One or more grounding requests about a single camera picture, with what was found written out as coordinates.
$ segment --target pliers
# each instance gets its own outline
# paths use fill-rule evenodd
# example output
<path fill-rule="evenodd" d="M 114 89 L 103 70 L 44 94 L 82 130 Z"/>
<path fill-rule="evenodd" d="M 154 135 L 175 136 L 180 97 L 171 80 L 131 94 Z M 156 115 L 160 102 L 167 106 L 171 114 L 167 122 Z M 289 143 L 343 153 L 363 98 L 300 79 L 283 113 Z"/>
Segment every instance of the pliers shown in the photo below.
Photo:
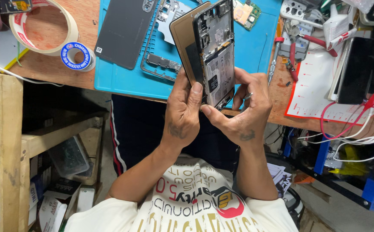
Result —
<path fill-rule="evenodd" d="M 289 65 L 287 65 L 287 68 L 289 69 L 290 71 L 290 74 L 292 75 L 294 81 L 298 81 L 298 77 L 297 77 L 297 72 L 296 72 L 296 69 L 294 68 L 295 65 L 296 65 L 296 62 L 294 60 L 294 57 L 296 55 L 296 40 L 301 37 L 305 40 L 308 40 L 312 43 L 316 43 L 324 48 L 327 48 L 326 47 L 326 42 L 323 41 L 323 40 L 320 40 L 320 39 L 317 39 L 317 38 L 314 38 L 313 36 L 309 36 L 309 35 L 304 35 L 300 32 L 300 29 L 297 27 L 297 25 L 293 25 L 290 23 L 290 22 L 286 22 L 284 24 L 284 29 L 286 30 L 287 34 L 289 35 L 290 37 L 290 40 L 292 42 L 291 46 L 290 46 L 290 63 Z M 330 53 L 331 56 L 333 57 L 337 57 L 337 52 L 334 50 L 334 49 L 331 49 L 328 51 Z"/>

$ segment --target black pants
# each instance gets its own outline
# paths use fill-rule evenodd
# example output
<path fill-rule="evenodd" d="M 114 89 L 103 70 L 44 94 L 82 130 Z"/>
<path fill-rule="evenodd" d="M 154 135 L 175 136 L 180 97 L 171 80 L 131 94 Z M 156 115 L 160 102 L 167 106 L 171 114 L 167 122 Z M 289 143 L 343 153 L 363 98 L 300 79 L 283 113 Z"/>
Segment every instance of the black pants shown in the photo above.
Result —
<path fill-rule="evenodd" d="M 167 105 L 112 94 L 111 107 L 114 169 L 119 176 L 151 154 L 160 144 Z M 238 146 L 213 126 L 202 112 L 199 119 L 200 132 L 182 152 L 235 174 Z"/>

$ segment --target man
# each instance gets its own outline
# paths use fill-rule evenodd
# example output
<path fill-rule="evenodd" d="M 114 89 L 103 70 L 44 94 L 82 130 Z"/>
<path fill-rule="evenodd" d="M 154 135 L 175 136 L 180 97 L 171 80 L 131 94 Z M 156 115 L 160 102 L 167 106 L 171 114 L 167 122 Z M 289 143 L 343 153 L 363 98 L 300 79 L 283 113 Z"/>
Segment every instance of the man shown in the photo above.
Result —
<path fill-rule="evenodd" d="M 247 93 L 253 95 L 244 102 L 248 108 L 233 118 L 201 106 L 203 87 L 196 82 L 190 88 L 184 70 L 168 98 L 165 118 L 154 113 L 161 110 L 159 105 L 140 107 L 136 100 L 129 106 L 129 98 L 113 98 L 114 166 L 119 177 L 105 201 L 74 214 L 65 230 L 297 231 L 284 201 L 277 199 L 264 155 L 263 132 L 272 108 L 267 77 L 239 68 L 235 76 L 241 86 L 233 110 Z M 205 117 L 214 126 L 207 126 Z M 164 128 L 158 136 L 161 121 Z M 218 159 L 202 151 L 216 153 Z M 240 194 L 232 188 L 233 173 Z"/>

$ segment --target masking tape roll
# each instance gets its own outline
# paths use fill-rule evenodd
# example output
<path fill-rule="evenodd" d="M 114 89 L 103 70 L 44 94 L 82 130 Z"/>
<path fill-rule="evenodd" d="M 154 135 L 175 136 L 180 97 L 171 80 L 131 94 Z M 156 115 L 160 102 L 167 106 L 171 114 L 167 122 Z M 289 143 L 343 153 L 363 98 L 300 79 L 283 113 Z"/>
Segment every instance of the masking tape roll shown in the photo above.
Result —
<path fill-rule="evenodd" d="M 48 56 L 59 56 L 62 50 L 62 47 L 70 42 L 76 42 L 78 40 L 78 27 L 77 23 L 75 22 L 74 18 L 71 14 L 68 13 L 60 4 L 56 3 L 53 0 L 32 0 L 32 10 L 38 7 L 48 7 L 53 6 L 59 8 L 60 11 L 64 14 L 67 25 L 68 25 L 68 33 L 67 38 L 62 42 L 62 44 L 56 48 L 50 50 L 41 50 L 38 49 L 27 37 L 27 33 L 25 32 L 25 22 L 27 20 L 29 13 L 18 13 L 18 14 L 10 14 L 9 16 L 9 24 L 11 26 L 11 31 L 17 38 L 17 40 L 22 43 L 26 48 L 38 52 Z"/>
<path fill-rule="evenodd" d="M 74 61 L 74 56 L 82 52 L 84 54 L 84 60 L 77 64 Z M 82 43 L 71 42 L 66 45 L 61 50 L 61 60 L 62 62 L 72 70 L 78 70 L 81 72 L 88 72 L 95 67 L 95 54 L 92 50 L 87 49 Z"/>

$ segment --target screwdriver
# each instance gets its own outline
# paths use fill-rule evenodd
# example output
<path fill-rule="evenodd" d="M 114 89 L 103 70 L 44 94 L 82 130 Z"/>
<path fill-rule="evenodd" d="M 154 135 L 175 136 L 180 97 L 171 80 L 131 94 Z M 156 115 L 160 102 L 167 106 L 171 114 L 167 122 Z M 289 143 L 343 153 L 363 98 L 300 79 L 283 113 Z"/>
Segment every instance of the screwdriver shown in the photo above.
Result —
<path fill-rule="evenodd" d="M 270 72 L 268 73 L 268 85 L 270 85 L 271 79 L 274 75 L 274 70 L 276 69 L 278 51 L 280 50 L 280 44 L 284 42 L 284 38 L 277 37 L 274 39 L 274 42 L 276 43 L 276 50 L 274 50 L 273 61 L 271 62 Z"/>

